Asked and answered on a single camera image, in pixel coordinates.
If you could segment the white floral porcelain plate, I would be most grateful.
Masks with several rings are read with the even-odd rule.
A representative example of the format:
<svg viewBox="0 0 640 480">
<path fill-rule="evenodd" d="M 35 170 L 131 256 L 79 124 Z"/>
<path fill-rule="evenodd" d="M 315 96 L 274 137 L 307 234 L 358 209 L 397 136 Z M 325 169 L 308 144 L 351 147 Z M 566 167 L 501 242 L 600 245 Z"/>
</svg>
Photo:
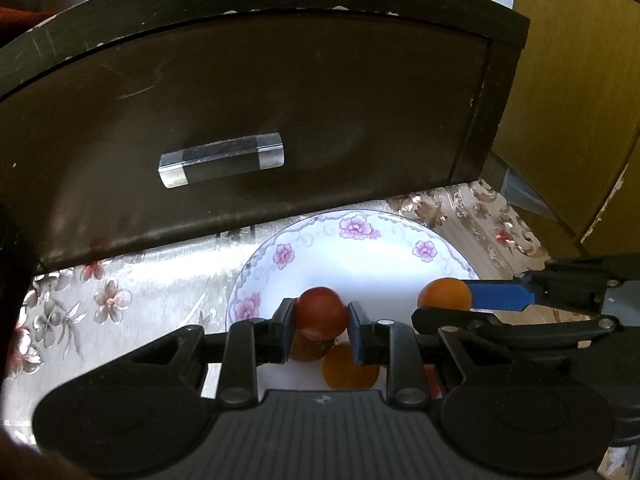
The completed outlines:
<svg viewBox="0 0 640 480">
<path fill-rule="evenodd" d="M 247 260 L 229 294 L 227 322 L 271 318 L 285 298 L 326 286 L 368 318 L 410 323 L 421 289 L 438 278 L 474 280 L 454 246 L 416 222 L 372 210 L 297 221 Z"/>
</svg>

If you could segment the orange mandarin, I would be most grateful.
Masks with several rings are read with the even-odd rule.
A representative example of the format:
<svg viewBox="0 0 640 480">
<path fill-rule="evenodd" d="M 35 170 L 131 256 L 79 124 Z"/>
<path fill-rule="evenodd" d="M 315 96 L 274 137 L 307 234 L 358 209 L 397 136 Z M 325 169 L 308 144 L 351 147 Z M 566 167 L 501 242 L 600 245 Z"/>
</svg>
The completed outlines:
<svg viewBox="0 0 640 480">
<path fill-rule="evenodd" d="M 299 330 L 296 330 L 288 358 L 302 363 L 318 361 L 328 353 L 332 344 L 332 340 L 316 341 L 308 339 Z"/>
<path fill-rule="evenodd" d="M 472 292 L 464 281 L 439 278 L 420 291 L 416 306 L 423 309 L 469 311 L 472 308 Z"/>
<path fill-rule="evenodd" d="M 352 357 L 349 342 L 340 342 L 323 359 L 322 376 L 333 390 L 371 389 L 380 374 L 377 365 L 360 365 Z"/>
</svg>

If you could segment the brown wooden cabinet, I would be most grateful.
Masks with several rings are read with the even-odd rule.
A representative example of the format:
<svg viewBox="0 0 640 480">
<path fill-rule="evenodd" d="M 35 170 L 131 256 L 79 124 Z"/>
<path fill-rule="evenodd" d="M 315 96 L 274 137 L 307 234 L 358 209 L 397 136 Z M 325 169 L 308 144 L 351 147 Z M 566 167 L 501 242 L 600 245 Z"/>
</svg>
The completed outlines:
<svg viewBox="0 0 640 480">
<path fill-rule="evenodd" d="M 530 21 L 494 150 L 592 256 L 639 248 L 639 0 L 515 0 Z"/>
</svg>

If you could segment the dark wooden nightstand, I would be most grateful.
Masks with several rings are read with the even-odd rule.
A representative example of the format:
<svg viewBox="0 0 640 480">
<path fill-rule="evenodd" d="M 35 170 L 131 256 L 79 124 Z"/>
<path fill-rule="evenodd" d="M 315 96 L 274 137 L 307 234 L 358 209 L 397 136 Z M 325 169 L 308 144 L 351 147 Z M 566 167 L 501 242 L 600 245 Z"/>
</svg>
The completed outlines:
<svg viewBox="0 0 640 480">
<path fill-rule="evenodd" d="M 88 0 L 1 51 L 1 210 L 46 269 L 475 179 L 528 19 L 490 0 Z M 284 165 L 165 188 L 165 153 Z"/>
</svg>

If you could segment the oval red tomato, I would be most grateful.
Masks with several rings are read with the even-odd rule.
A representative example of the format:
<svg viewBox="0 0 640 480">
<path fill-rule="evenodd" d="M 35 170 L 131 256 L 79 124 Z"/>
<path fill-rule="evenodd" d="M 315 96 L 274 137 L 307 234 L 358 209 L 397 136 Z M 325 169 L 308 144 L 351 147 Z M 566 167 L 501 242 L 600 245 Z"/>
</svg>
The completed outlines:
<svg viewBox="0 0 640 480">
<path fill-rule="evenodd" d="M 431 398 L 439 399 L 442 396 L 442 389 L 440 388 L 434 365 L 425 364 L 424 373 Z"/>
</svg>

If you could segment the small round red tomato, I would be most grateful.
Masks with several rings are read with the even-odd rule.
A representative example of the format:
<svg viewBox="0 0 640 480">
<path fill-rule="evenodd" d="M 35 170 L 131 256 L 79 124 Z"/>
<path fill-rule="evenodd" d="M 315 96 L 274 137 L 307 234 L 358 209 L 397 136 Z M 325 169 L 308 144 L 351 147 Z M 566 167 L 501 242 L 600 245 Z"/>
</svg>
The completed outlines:
<svg viewBox="0 0 640 480">
<path fill-rule="evenodd" d="M 327 287 L 305 290 L 295 301 L 294 315 L 299 333 L 315 341 L 337 338 L 349 321 L 348 309 L 341 297 Z"/>
</svg>

